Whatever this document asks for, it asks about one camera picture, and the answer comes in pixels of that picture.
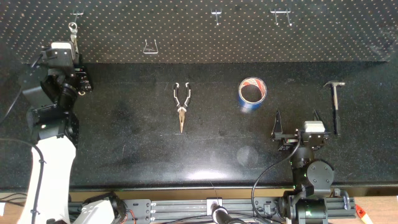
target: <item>pliers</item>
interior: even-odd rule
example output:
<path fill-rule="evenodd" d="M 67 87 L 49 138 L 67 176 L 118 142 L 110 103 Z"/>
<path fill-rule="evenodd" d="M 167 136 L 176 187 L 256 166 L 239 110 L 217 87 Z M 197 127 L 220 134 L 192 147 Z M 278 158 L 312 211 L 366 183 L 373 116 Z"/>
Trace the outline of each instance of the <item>pliers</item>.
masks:
<path fill-rule="evenodd" d="M 186 83 L 185 86 L 187 87 L 188 95 L 187 95 L 187 98 L 185 99 L 184 105 L 182 105 L 182 106 L 178 100 L 178 88 L 180 87 L 180 85 L 178 83 L 176 83 L 173 87 L 174 102 L 175 102 L 175 104 L 177 104 L 177 112 L 179 114 L 178 117 L 180 119 L 181 133 L 182 133 L 182 128 L 184 127 L 185 112 L 187 112 L 189 102 L 191 102 L 191 87 L 190 87 L 189 83 Z"/>

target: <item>black perforated pegboard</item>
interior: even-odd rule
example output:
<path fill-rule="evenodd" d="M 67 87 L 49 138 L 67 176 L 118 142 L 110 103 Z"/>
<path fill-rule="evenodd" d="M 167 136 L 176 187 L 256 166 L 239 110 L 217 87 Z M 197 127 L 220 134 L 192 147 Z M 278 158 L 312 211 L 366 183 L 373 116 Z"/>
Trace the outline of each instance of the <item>black perforated pegboard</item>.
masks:
<path fill-rule="evenodd" d="M 73 10 L 86 62 L 301 62 L 389 60 L 398 0 L 26 1 L 1 3 L 0 40 L 23 62 L 68 40 Z M 271 9 L 292 11 L 275 24 Z M 219 25 L 211 11 L 222 11 Z M 145 40 L 158 54 L 145 55 Z"/>

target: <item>roll of tape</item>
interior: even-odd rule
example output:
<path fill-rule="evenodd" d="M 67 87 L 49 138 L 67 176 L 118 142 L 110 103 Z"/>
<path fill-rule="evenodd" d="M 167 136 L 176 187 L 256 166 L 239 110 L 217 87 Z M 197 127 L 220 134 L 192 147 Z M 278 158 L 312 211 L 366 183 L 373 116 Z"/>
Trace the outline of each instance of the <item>roll of tape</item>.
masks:
<path fill-rule="evenodd" d="M 256 88 L 258 88 L 258 90 L 260 90 L 260 93 L 261 93 L 260 100 L 255 101 L 255 102 L 249 101 L 249 100 L 245 99 L 244 95 L 242 95 L 242 89 L 245 86 L 249 86 L 249 85 L 255 86 Z M 245 78 L 239 85 L 239 102 L 241 104 L 243 112 L 252 111 L 252 110 L 255 110 L 258 107 L 260 107 L 262 102 L 266 99 L 266 96 L 267 96 L 266 84 L 264 83 L 264 81 L 262 81 L 259 78 L 256 78 L 256 77 Z"/>

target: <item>black tabletop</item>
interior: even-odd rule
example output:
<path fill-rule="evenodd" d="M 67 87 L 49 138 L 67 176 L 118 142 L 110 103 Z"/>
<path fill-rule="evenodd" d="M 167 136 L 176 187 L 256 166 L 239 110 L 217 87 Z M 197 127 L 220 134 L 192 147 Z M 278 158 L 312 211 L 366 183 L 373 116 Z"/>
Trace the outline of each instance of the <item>black tabletop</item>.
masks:
<path fill-rule="evenodd" d="M 342 135 L 332 136 L 315 156 L 335 167 L 334 185 L 398 185 L 394 62 L 88 64 L 87 68 L 94 91 L 75 104 L 80 139 L 72 190 L 248 187 L 263 169 L 287 156 L 270 141 L 277 110 L 285 133 L 312 120 L 313 109 L 333 130 L 331 91 L 323 87 L 329 80 L 346 82 L 338 89 Z M 238 103 L 238 85 L 246 77 L 259 77 L 267 86 L 264 103 L 249 114 L 242 113 Z M 192 88 L 182 134 L 172 98 L 176 82 L 190 82 Z M 17 85 L 2 84 L 3 113 Z M 28 107 L 22 96 L 0 127 L 1 136 L 29 138 Z M 0 155 L 0 189 L 27 188 L 29 148 L 2 142 Z M 289 164 L 270 170 L 260 185 L 291 187 Z"/>

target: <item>hammer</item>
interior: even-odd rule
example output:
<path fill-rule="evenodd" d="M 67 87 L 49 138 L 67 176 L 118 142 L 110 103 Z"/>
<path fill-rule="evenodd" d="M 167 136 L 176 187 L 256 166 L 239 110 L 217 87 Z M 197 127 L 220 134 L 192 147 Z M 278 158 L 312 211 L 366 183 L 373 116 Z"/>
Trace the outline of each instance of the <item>hammer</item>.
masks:
<path fill-rule="evenodd" d="M 328 81 L 324 86 L 327 86 L 328 84 L 331 84 L 332 91 L 333 91 L 333 103 L 335 105 L 335 110 L 333 112 L 333 119 L 335 122 L 335 134 L 337 134 L 338 136 L 341 134 L 340 133 L 340 117 L 338 116 L 338 102 L 337 102 L 337 89 L 336 87 L 338 86 L 343 86 L 346 83 L 345 82 L 338 82 L 338 81 Z"/>

